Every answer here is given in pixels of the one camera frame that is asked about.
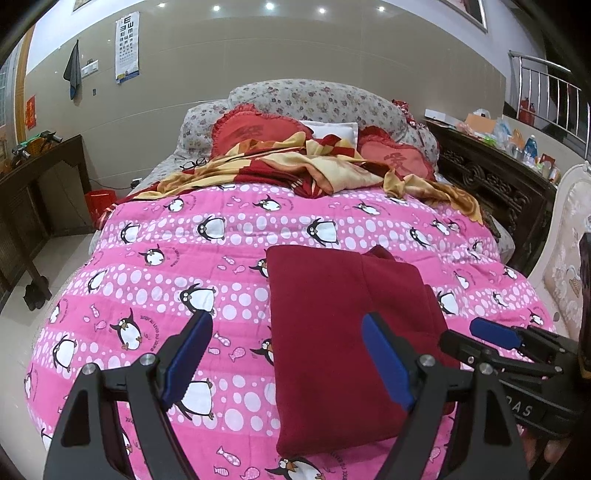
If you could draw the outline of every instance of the wooden nightstand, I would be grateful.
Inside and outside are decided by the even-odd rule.
[[[441,151],[439,173],[471,193],[515,242],[507,263],[527,276],[540,257],[556,187],[506,153],[456,130],[426,121]]]

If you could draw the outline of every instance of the bedsheet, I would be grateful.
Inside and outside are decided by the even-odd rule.
[[[373,478],[394,440],[305,460],[276,453],[281,425],[265,249],[277,244],[358,252],[380,244],[419,269],[448,326],[467,335],[475,316],[553,328],[527,280],[499,262],[489,231],[444,205],[387,198],[379,187],[311,200],[266,184],[128,202],[50,309],[34,348],[24,390],[46,447],[85,363],[129,365],[204,309],[213,314],[213,338],[183,400],[167,413],[199,478],[288,478],[288,460],[301,479]],[[148,479],[128,405],[119,414],[134,472]],[[426,479],[439,471],[451,426],[445,417]]]

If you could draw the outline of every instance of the red fleece blanket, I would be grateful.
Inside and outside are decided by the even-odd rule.
[[[379,312],[419,353],[439,350],[446,322],[431,287],[382,247],[360,255],[299,245],[267,251],[272,343],[283,457],[396,436],[406,413],[388,397],[361,337]]]

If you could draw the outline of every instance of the hanging towel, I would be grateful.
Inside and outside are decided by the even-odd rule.
[[[80,71],[80,51],[78,50],[78,41],[72,49],[68,66],[64,72],[64,80],[70,82],[70,100],[74,99],[78,87],[82,84],[82,72]]]

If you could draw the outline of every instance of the penguin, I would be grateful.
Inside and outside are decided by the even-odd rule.
[[[336,236],[336,223],[332,220],[317,218],[306,227],[306,232],[323,247],[326,247],[326,244],[339,243]]]
[[[212,381],[208,378],[200,382],[193,381],[189,384],[183,399],[176,402],[175,405],[180,413],[189,420],[192,419],[189,414],[208,417],[213,420],[212,388]]]
[[[198,310],[213,312],[216,291],[213,287],[201,288],[200,285],[200,283],[191,285],[180,293],[179,298],[192,313]]]
[[[453,230],[456,233],[460,233],[460,226],[454,222],[453,220],[449,220],[449,222],[447,223],[447,226],[449,227],[450,230]]]
[[[539,315],[535,314],[531,310],[530,310],[530,323],[537,323],[540,326],[543,326],[544,325],[544,321],[542,320],[542,317],[540,317]]]
[[[412,227],[409,231],[410,234],[410,238],[412,238],[413,240],[415,240],[416,242],[418,242],[419,245],[421,245],[422,247],[430,247],[431,244],[429,243],[429,240],[427,240],[427,237],[423,235],[422,232],[420,232],[419,230],[417,230],[416,228]]]
[[[388,200],[390,200],[391,202],[397,203],[398,205],[404,205],[407,206],[408,202],[404,199],[397,199],[396,197],[386,197]]]
[[[166,208],[173,213],[180,212],[183,209],[184,202],[181,197],[176,197],[172,202],[170,202]]]
[[[503,275],[506,275],[511,280],[517,280],[517,273],[509,267],[503,267]]]
[[[453,292],[448,291],[443,293],[442,291],[437,294],[437,301],[439,302],[439,308],[441,311],[448,315],[459,315],[460,308],[457,306],[456,297]]]
[[[158,244],[156,244],[156,248],[150,248],[146,253],[140,253],[140,255],[145,258],[146,264],[151,267],[162,265],[164,260],[166,260],[166,257],[162,250],[160,250],[160,245]]]
[[[53,309],[53,312],[51,312],[51,315],[49,316],[49,323],[55,323],[59,316],[60,316],[60,302],[57,302],[56,307]]]
[[[138,233],[139,233],[139,225],[134,225],[133,223],[128,223],[127,225],[125,225],[125,228],[123,228],[123,230],[121,230],[121,233],[119,234],[119,236],[121,237],[121,240],[123,241],[123,243],[127,244],[132,244],[136,241],[137,237],[138,237]]]
[[[86,288],[88,289],[88,293],[92,293],[96,290],[99,289],[101,282],[103,281],[103,278],[105,278],[107,271],[106,270],[101,270],[100,272],[98,272],[94,277],[92,277],[88,283],[86,284]]]
[[[279,204],[279,202],[276,202],[268,195],[266,199],[261,200],[257,203],[253,203],[253,205],[255,207],[261,207],[263,210],[266,210],[267,212],[276,212],[277,210],[281,210],[281,205]]]
[[[267,270],[267,259],[261,258],[258,262],[256,262],[255,267],[248,267],[251,270],[257,270],[261,273],[261,275],[265,278],[269,278],[269,271]]]
[[[457,272],[454,272],[453,274],[456,276],[458,282],[460,282],[460,285],[462,286],[462,288],[464,290],[467,290],[468,287],[470,286],[470,283],[464,277],[462,277],[461,275],[458,275]]]
[[[481,254],[482,253],[482,240],[476,240],[472,244],[472,250],[478,254]]]
[[[358,208],[368,215],[379,215],[379,210],[376,207],[366,205],[365,202],[361,202],[359,205],[356,205],[355,208]]]
[[[449,235],[449,228],[447,228],[447,226],[444,223],[441,223],[436,218],[435,218],[435,220],[433,220],[431,222],[431,226],[434,226],[437,230],[439,230],[441,233],[443,233],[443,235],[445,235],[445,236]]]
[[[205,240],[223,239],[226,233],[226,219],[210,215],[195,228]]]
[[[23,383],[25,384],[25,395],[27,396],[27,400],[31,398],[31,374],[33,373],[33,367],[31,367],[31,371],[27,373],[25,380]]]
[[[505,300],[503,300],[503,297],[501,297],[500,293],[497,292],[493,292],[492,293],[492,298],[495,302],[497,302],[498,305],[500,305],[501,307],[505,307],[508,308],[509,306],[505,303]]]
[[[123,350],[137,350],[142,344],[142,332],[134,322],[134,313],[129,309],[129,317],[122,318],[117,325],[109,326],[117,332]]]
[[[121,428],[121,433],[123,434],[123,444],[125,445],[125,450],[127,450],[127,455],[130,455],[131,452],[134,451],[134,448],[132,447],[131,442],[129,441],[129,438],[123,428]]]
[[[275,365],[273,363],[273,345],[271,344],[270,338],[263,340],[259,349],[255,350],[254,348],[251,348],[250,351],[257,355],[264,356],[267,359],[267,362],[271,365]]]
[[[303,457],[282,458],[278,464],[278,468],[265,470],[273,475],[281,475],[287,480],[326,480],[324,474]]]
[[[45,429],[41,429],[41,440],[43,440],[45,450],[49,452],[49,446],[51,445],[52,437],[45,434]]]

